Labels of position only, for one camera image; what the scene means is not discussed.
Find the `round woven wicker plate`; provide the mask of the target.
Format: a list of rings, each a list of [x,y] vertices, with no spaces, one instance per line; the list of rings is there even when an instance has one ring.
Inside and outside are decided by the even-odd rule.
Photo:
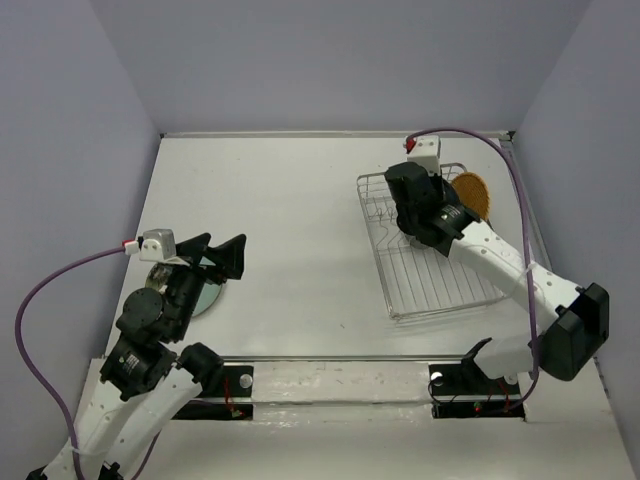
[[[469,209],[487,221],[490,216],[491,198],[485,181],[476,173],[463,172],[452,181],[460,201]]]

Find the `light green floral plate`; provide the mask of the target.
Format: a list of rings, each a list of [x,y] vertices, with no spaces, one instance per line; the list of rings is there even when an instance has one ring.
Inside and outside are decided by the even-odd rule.
[[[179,268],[180,265],[156,263],[146,277],[145,286],[160,293],[165,293],[171,275],[176,273]],[[206,310],[210,309],[220,297],[222,290],[222,285],[205,283],[194,307],[193,316],[201,316]]]

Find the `black round plate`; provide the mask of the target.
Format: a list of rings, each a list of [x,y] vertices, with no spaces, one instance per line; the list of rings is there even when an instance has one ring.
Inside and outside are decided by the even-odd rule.
[[[415,236],[407,236],[407,241],[408,241],[409,245],[414,249],[426,249],[426,248],[428,248],[427,244],[424,244],[419,239],[417,239]]]

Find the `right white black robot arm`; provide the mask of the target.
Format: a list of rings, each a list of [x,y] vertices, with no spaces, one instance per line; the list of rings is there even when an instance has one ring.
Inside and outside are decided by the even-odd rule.
[[[448,256],[395,224],[381,176],[347,165],[229,167],[193,182],[172,225],[180,237],[247,237],[245,271],[186,335],[224,356],[457,358],[482,392],[532,364],[530,328],[549,332],[575,284],[472,223]]]

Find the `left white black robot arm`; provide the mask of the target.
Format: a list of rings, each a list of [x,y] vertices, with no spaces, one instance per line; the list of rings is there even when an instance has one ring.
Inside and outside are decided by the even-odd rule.
[[[247,367],[228,367],[202,343],[181,352],[170,350],[184,339],[207,285],[222,286],[244,273],[247,238],[240,234],[215,247],[203,233],[178,242],[169,229],[154,229],[98,258],[124,254],[153,265],[144,287],[124,301],[116,320],[119,337],[99,371],[99,379],[83,413],[72,416],[61,395],[37,369],[26,351],[22,322],[35,295],[60,271],[37,284],[20,304],[15,320],[19,354],[36,380],[61,410],[68,439],[31,479],[121,479],[134,462],[146,464],[161,430],[175,417],[201,412],[216,420],[247,420],[252,407],[237,405],[250,394],[241,379]]]

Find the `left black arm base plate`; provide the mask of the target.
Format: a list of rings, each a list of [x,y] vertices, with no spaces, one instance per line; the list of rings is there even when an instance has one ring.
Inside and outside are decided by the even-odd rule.
[[[218,383],[207,387],[174,416],[182,421],[249,421],[253,418],[254,367],[226,365]]]

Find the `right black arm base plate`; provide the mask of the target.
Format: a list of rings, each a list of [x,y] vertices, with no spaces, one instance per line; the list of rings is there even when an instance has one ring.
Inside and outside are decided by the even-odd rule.
[[[429,365],[427,392],[436,420],[476,418],[525,419],[519,384],[504,380],[467,378],[459,363]]]

